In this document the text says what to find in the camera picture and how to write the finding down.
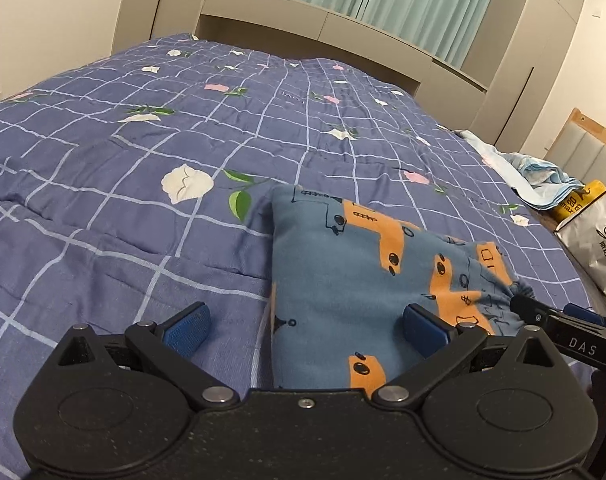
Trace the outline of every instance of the headboard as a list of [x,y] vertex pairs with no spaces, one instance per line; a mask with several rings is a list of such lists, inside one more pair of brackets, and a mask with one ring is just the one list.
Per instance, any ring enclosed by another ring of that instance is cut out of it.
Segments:
[[583,183],[606,185],[606,128],[574,108],[545,159]]

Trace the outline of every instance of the yellow packaging with black text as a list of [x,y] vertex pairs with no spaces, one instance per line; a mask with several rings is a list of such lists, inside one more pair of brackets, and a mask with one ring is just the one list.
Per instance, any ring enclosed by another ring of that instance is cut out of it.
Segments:
[[582,189],[573,190],[559,205],[550,211],[550,215],[559,222],[580,211],[590,202],[594,202],[606,192],[606,186],[599,180],[592,180]]

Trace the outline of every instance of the silver plastic bag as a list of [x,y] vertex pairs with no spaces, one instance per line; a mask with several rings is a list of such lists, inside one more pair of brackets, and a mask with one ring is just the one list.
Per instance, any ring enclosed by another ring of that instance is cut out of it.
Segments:
[[606,192],[563,220],[555,232],[606,296]]

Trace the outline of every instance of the folded pillowcase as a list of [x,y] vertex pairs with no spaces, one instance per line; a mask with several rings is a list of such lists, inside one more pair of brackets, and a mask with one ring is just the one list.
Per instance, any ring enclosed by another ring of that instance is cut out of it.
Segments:
[[420,304],[449,324],[515,335],[532,296],[492,242],[427,232],[361,205],[277,186],[272,196],[272,365],[277,388],[364,388],[422,360],[403,337]]

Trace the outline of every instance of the bed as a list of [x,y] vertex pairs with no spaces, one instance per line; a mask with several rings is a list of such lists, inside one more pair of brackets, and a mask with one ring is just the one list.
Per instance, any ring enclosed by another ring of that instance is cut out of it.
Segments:
[[588,305],[552,234],[398,87],[329,59],[151,40],[0,103],[0,479],[27,471],[12,414],[74,323],[122,332],[204,301],[193,361],[240,392],[269,386],[280,183],[493,240],[539,300]]

